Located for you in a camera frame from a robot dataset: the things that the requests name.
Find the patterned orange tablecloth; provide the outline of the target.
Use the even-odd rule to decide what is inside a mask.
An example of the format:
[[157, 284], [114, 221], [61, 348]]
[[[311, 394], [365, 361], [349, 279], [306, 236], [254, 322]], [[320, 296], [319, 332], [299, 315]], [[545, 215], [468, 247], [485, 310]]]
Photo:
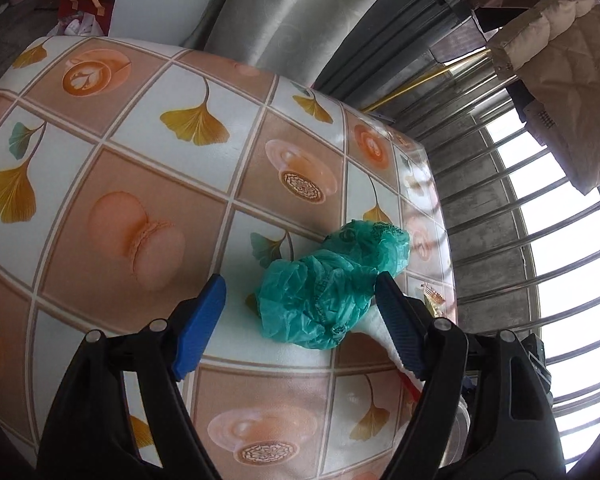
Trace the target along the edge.
[[226, 305], [186, 408], [227, 479], [377, 479], [417, 382], [350, 333], [262, 336], [252, 295], [351, 220], [411, 234], [398, 284], [455, 310], [424, 151], [310, 88], [143, 41], [34, 40], [0, 79], [0, 426], [29, 463], [84, 335], [134, 333], [213, 273]]

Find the dark corrugated panel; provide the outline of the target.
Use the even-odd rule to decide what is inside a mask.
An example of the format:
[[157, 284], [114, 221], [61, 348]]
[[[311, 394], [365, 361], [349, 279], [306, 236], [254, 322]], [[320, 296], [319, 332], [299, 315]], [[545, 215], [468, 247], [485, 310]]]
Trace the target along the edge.
[[469, 14], [465, 0], [377, 0], [348, 33], [313, 88], [362, 108]]

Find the clear plastic cup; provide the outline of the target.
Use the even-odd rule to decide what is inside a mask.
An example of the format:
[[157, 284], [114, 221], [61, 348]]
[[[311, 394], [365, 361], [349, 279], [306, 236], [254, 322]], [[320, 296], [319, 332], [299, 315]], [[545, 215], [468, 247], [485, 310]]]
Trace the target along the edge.
[[469, 428], [470, 415], [468, 412], [468, 405], [464, 398], [460, 398], [440, 467], [449, 466], [452, 463], [458, 462], [462, 458], [467, 442]]

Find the beige quilted jacket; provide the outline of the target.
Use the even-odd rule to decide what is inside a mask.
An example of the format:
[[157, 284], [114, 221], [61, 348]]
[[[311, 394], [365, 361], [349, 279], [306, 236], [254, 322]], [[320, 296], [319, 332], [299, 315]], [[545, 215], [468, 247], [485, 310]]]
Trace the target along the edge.
[[600, 0], [468, 0], [520, 119], [582, 194], [600, 185]]

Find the metal balcony railing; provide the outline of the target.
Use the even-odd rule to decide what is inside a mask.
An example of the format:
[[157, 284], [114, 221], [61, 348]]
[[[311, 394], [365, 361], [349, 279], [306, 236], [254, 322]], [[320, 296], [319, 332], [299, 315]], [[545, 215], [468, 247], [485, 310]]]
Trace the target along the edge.
[[466, 330], [543, 341], [573, 467], [600, 437], [600, 186], [571, 185], [508, 86], [482, 58], [372, 115], [426, 150]]

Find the red gift bag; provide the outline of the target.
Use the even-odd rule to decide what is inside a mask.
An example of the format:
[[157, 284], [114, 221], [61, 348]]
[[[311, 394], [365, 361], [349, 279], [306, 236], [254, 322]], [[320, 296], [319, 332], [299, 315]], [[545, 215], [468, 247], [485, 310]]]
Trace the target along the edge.
[[69, 23], [69, 18], [85, 18], [90, 14], [104, 36], [108, 35], [114, 0], [60, 0], [58, 21]]

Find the crumpled green plastic bag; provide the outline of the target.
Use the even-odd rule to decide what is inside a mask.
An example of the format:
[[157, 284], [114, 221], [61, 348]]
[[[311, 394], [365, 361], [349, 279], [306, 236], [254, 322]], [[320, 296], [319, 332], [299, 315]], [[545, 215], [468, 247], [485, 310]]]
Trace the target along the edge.
[[309, 255], [273, 261], [254, 292], [261, 334], [310, 350], [336, 348], [366, 315], [376, 278], [401, 274], [410, 253], [406, 231], [352, 220]]

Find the grey curtain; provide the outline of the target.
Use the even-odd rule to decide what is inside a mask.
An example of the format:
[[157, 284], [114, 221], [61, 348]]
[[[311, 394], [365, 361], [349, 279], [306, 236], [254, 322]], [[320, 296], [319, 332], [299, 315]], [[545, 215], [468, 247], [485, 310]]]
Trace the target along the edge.
[[376, 1], [210, 0], [183, 46], [314, 84]]

